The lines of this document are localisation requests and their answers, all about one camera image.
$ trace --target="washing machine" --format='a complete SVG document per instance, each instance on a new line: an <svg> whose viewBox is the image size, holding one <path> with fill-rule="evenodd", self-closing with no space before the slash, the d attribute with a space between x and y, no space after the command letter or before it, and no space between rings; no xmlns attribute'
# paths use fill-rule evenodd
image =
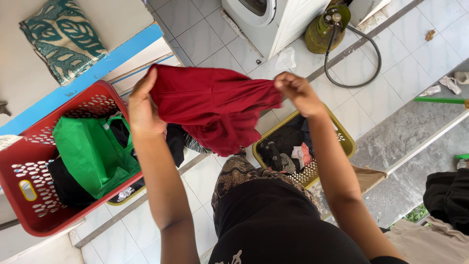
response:
<svg viewBox="0 0 469 264"><path fill-rule="evenodd" d="M301 36L330 0L222 0L222 6L266 59Z"/></svg>

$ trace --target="green tote bag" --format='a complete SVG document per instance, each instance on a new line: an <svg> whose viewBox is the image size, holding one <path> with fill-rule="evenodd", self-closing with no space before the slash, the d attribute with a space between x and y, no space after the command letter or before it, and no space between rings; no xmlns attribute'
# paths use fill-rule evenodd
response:
<svg viewBox="0 0 469 264"><path fill-rule="evenodd" d="M99 199L140 171L138 161L130 154L133 145L129 136L123 148L109 129L110 123L122 114L109 118L68 118L62 116L52 135L62 160L88 193Z"/></svg>

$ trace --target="patterned skirt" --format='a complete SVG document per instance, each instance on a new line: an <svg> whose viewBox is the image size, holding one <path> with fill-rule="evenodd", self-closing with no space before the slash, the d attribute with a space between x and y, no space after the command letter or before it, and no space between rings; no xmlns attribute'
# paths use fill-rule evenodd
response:
<svg viewBox="0 0 469 264"><path fill-rule="evenodd" d="M280 179L297 188L311 200L316 208L319 208L319 204L313 195L306 190L303 185L293 181L287 175L264 168L256 169L245 158L235 156L227 160L218 176L217 184L215 185L215 190L213 191L212 196L213 211L217 208L220 199L227 194L231 188L254 179Z"/></svg>

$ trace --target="beige cloth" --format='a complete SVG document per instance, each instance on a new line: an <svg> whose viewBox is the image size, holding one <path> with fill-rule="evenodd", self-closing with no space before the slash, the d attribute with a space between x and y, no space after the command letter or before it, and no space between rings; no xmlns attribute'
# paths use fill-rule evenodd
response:
<svg viewBox="0 0 469 264"><path fill-rule="evenodd" d="M385 236L410 264L469 264L469 236L428 217L431 226L401 219Z"/></svg>
<svg viewBox="0 0 469 264"><path fill-rule="evenodd" d="M358 179L362 194L368 192L376 186L376 184L387 178L387 173L384 171L372 170L368 166L366 166L366 168L359 168L353 164L352 167Z"/></svg>

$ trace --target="grass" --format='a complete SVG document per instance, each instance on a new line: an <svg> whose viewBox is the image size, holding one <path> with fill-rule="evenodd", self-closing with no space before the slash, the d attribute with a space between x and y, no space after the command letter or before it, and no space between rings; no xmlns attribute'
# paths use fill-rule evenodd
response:
<svg viewBox="0 0 469 264"><path fill-rule="evenodd" d="M412 223L417 223L422 217L428 213L428 210L425 208L424 204L415 207L410 213L406 214L402 219L410 221Z"/></svg>

